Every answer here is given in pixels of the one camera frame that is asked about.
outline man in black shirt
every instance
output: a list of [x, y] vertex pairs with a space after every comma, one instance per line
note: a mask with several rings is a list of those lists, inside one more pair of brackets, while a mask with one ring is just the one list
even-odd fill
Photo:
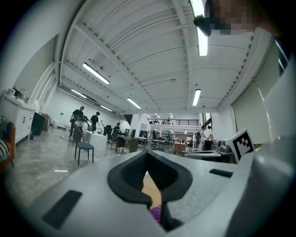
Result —
[[99, 112], [96, 112], [96, 114], [92, 116], [91, 122], [92, 122], [92, 126], [93, 127], [95, 127], [97, 123], [100, 126], [100, 124], [99, 124], [99, 117], [98, 117], [99, 115], [100, 115], [100, 113]]
[[83, 115], [83, 111], [84, 110], [84, 107], [83, 106], [81, 106], [80, 107], [80, 109], [76, 109], [73, 113], [72, 113], [72, 115], [71, 115], [71, 118], [70, 118], [70, 122], [71, 122], [71, 130], [70, 130], [70, 135], [69, 135], [69, 137], [72, 137], [72, 135], [73, 135], [73, 129], [74, 129], [74, 127], [75, 127], [75, 121], [76, 121], [76, 119], [75, 119], [75, 116], [76, 115]]

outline floor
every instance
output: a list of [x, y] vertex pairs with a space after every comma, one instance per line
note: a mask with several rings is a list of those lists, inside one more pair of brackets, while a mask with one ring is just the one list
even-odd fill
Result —
[[[115, 150], [107, 145], [105, 152], [95, 152], [94, 162], [115, 157]], [[6, 188], [23, 206], [29, 207], [33, 201], [49, 187], [57, 184], [77, 169], [92, 163], [87, 160], [87, 152], [81, 151], [80, 166], [74, 159], [75, 144], [68, 139], [68, 132], [53, 129], [43, 131], [34, 140], [23, 140], [17, 144], [14, 168], [6, 174]], [[195, 149], [186, 147], [186, 152]], [[165, 152], [173, 153], [173, 146], [165, 146]]]

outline white cabinet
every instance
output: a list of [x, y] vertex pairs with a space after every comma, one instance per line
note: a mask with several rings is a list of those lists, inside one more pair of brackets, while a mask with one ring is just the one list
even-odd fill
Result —
[[15, 143], [30, 135], [34, 110], [23, 105], [13, 97], [3, 94], [0, 103], [0, 115], [15, 125]]

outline ceiling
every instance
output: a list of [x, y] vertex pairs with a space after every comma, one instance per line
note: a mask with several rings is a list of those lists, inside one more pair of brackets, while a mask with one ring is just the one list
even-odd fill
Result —
[[[252, 44], [253, 32], [212, 34], [208, 55], [200, 57], [188, 0], [92, 2], [78, 13], [67, 37], [60, 87], [79, 91], [116, 114], [217, 108], [236, 82]], [[84, 62], [110, 83], [90, 74]], [[195, 89], [201, 89], [201, 95], [193, 107]]]

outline black shirt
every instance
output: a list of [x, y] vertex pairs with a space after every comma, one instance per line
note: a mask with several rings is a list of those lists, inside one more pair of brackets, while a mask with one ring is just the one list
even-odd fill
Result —
[[95, 115], [92, 116], [91, 118], [91, 122], [92, 122], [92, 125], [96, 125], [96, 123], [99, 121], [99, 118]]
[[78, 115], [78, 114], [83, 115], [83, 112], [80, 111], [79, 109], [76, 109], [76, 110], [73, 112], [74, 117], [73, 117], [73, 119], [71, 120], [71, 123], [73, 123], [73, 122], [76, 121], [75, 116]]

